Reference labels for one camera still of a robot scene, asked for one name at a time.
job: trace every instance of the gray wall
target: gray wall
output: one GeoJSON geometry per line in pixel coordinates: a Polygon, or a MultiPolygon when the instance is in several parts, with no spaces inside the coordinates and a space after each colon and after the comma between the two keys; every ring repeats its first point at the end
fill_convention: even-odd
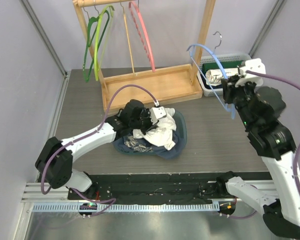
{"type": "Polygon", "coordinates": [[[0,1],[0,240],[11,239],[36,179],[62,79],[19,1],[0,1]]]}
{"type": "MultiPolygon", "coordinates": [[[[300,84],[300,0],[287,1],[255,57],[262,59],[267,73],[300,84]]],[[[275,80],[267,80],[266,83],[278,88],[283,95],[287,108],[280,120],[292,131],[298,145],[300,92],[275,80]]]]}
{"type": "MultiPolygon", "coordinates": [[[[67,70],[81,69],[86,47],[76,12],[71,0],[29,0],[45,29],[53,47],[67,70]]],[[[214,48],[222,34],[218,54],[248,53],[263,26],[275,0],[217,0],[209,27],[206,45],[214,48]]],[[[140,0],[139,8],[144,19],[154,63],[158,66],[174,66],[190,62],[186,52],[190,44],[198,40],[204,0],[140,0]]],[[[128,3],[125,6],[134,65],[148,67],[149,61],[133,24],[128,3]]],[[[114,20],[105,50],[102,67],[131,67],[123,11],[113,5],[114,20]]],[[[94,7],[85,8],[96,16],[94,7]]]]}

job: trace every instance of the gray table surface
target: gray table surface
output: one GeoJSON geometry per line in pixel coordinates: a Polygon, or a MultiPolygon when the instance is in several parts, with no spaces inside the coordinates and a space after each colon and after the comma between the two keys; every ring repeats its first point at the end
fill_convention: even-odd
{"type": "MultiPolygon", "coordinates": [[[[130,68],[108,68],[105,77],[130,73],[130,68]]],[[[89,174],[258,172],[267,171],[257,156],[238,116],[231,119],[215,97],[202,97],[166,105],[180,111],[186,121],[187,145],[181,155],[165,160],[155,155],[131,156],[102,145],[77,160],[73,167],[89,174]]],[[[69,138],[97,126],[104,115],[101,86],[85,83],[82,70],[72,70],[56,137],[69,138]]]]}

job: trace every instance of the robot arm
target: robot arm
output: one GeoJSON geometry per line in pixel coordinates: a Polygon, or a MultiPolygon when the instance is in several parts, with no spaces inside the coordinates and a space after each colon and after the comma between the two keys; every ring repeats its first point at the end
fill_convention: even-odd
{"type": "Polygon", "coordinates": [[[258,211],[267,227],[277,236],[300,239],[300,195],[294,180],[296,145],[288,128],[278,118],[286,104],[277,89],[260,86],[259,77],[246,69],[264,72],[260,59],[248,60],[238,75],[222,81],[225,103],[234,104],[251,145],[269,170],[279,199],[266,195],[228,172],[217,179],[223,190],[242,199],[258,211]]]}
{"type": "Polygon", "coordinates": [[[166,116],[162,106],[148,109],[142,102],[131,100],[116,115],[108,117],[100,129],[98,125],[74,137],[58,140],[54,136],[48,139],[35,167],[41,174],[47,168],[45,180],[51,188],[58,189],[66,186],[92,198],[97,186],[93,185],[87,173],[73,169],[73,163],[89,151],[126,136],[133,129],[140,129],[145,134],[155,128],[159,120],[166,116]],[[60,148],[63,149],[47,167],[50,157],[60,148]]]}

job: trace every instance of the pile of clothes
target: pile of clothes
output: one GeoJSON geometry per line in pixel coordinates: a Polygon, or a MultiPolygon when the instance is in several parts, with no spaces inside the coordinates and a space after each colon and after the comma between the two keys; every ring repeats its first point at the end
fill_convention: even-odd
{"type": "Polygon", "coordinates": [[[184,141],[177,130],[173,116],[174,108],[165,108],[166,117],[159,120],[156,128],[149,130],[145,135],[139,129],[134,129],[130,134],[118,139],[113,145],[125,153],[155,153],[164,159],[177,157],[184,141]]]}

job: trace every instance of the green hanger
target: green hanger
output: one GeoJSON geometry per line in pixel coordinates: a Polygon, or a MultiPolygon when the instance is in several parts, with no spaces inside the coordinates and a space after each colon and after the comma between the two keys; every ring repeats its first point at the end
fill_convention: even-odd
{"type": "MultiPolygon", "coordinates": [[[[101,41],[105,35],[105,32],[106,32],[106,29],[107,29],[107,26],[108,26],[108,23],[109,23],[109,20],[110,20],[110,14],[108,12],[108,10],[104,11],[107,15],[108,15],[108,19],[105,23],[105,26],[103,28],[103,31],[102,31],[102,34],[101,34],[101,37],[100,37],[100,40],[98,41],[98,45],[97,47],[99,48],[100,44],[101,44],[101,41]]],[[[93,39],[95,37],[95,34],[97,32],[97,26],[98,26],[98,21],[99,21],[99,18],[100,18],[100,15],[98,17],[91,17],[89,19],[89,22],[88,22],[88,27],[87,27],[87,41],[86,41],[86,45],[85,45],[85,52],[84,52],[84,59],[83,59],[83,66],[82,66],[82,71],[83,71],[83,78],[85,80],[85,82],[89,82],[89,79],[90,79],[90,74],[91,74],[91,71],[92,71],[92,68],[94,66],[94,59],[92,59],[91,61],[91,64],[90,64],[90,68],[89,68],[89,72],[88,72],[88,76],[86,76],[86,61],[87,61],[87,54],[88,54],[88,48],[91,46],[92,42],[93,42],[93,39]],[[91,32],[91,27],[94,23],[97,23],[97,26],[95,27],[95,30],[92,34],[92,37],[90,39],[90,32],[91,32]]]]}
{"type": "Polygon", "coordinates": [[[96,37],[95,37],[95,47],[94,47],[94,58],[93,58],[93,61],[94,61],[94,76],[95,76],[95,80],[98,81],[99,80],[99,77],[98,77],[98,72],[101,68],[101,62],[102,62],[102,59],[103,59],[103,56],[104,56],[104,53],[105,53],[105,49],[106,49],[106,44],[107,44],[107,41],[108,41],[108,36],[109,36],[109,32],[107,32],[107,35],[106,35],[106,39],[105,39],[105,44],[103,46],[103,50],[102,50],[102,55],[101,55],[101,59],[100,59],[100,62],[98,63],[98,50],[99,50],[99,44],[97,44],[97,41],[99,39],[99,33],[100,33],[100,26],[101,26],[101,23],[102,23],[102,19],[103,19],[103,15],[105,13],[105,11],[107,10],[107,8],[110,9],[110,15],[111,15],[111,21],[110,21],[110,26],[112,25],[112,20],[113,20],[113,16],[114,16],[114,7],[112,5],[107,5],[103,10],[102,12],[100,13],[100,18],[99,18],[99,22],[98,22],[98,25],[96,27],[96,37]]]}

